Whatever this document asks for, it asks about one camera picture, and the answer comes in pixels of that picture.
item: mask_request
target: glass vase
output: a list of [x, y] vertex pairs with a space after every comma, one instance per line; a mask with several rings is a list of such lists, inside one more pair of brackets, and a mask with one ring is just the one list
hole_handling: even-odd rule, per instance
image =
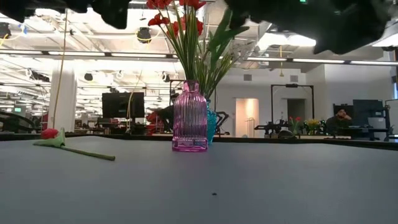
[[211, 100], [207, 100], [207, 142], [210, 145], [213, 144], [213, 138], [216, 134], [217, 127], [217, 114], [210, 110]]
[[207, 106], [199, 84], [187, 80], [174, 103], [173, 151], [207, 151]]

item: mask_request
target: pink glass vase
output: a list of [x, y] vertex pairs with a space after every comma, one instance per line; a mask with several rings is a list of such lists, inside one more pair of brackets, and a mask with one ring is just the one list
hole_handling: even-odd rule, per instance
[[207, 151], [207, 106], [196, 81], [184, 82], [174, 103], [173, 151]]

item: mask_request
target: bouquet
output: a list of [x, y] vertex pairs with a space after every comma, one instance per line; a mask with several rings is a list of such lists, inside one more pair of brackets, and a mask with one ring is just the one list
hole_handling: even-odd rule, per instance
[[310, 129], [310, 134], [315, 134], [315, 130], [317, 130], [320, 126], [320, 122], [317, 119], [310, 119], [307, 121], [308, 128]]
[[[172, 0], [147, 0], [148, 8], [159, 11], [148, 26], [160, 27], [180, 59], [186, 79], [196, 80], [201, 94], [209, 98], [234, 63], [231, 54], [224, 54], [225, 50], [234, 36], [249, 28], [229, 29], [232, 12], [227, 9], [216, 32], [210, 32], [210, 39], [200, 40], [203, 23], [196, 14], [205, 4], [199, 0], [179, 0], [178, 6]], [[182, 15], [179, 13], [180, 7], [183, 8]], [[177, 12], [176, 21], [171, 21], [169, 10]]]
[[293, 134], [296, 135], [299, 122], [301, 121], [301, 117], [296, 117], [295, 119], [293, 119], [293, 117], [290, 117], [289, 121], [293, 128]]

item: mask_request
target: computer monitor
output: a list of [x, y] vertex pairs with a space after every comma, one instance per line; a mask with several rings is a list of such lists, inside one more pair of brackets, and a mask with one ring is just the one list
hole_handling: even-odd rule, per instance
[[[103, 93], [103, 118], [127, 118], [127, 107], [131, 93]], [[133, 93], [130, 118], [145, 118], [144, 93]]]
[[353, 100], [355, 126], [369, 125], [368, 118], [383, 118], [382, 100]]

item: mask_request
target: person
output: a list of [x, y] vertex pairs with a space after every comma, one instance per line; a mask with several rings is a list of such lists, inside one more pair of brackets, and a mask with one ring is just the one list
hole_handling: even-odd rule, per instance
[[336, 115], [326, 121], [326, 130], [329, 134], [336, 134], [339, 128], [348, 128], [352, 125], [352, 118], [345, 109], [340, 109]]

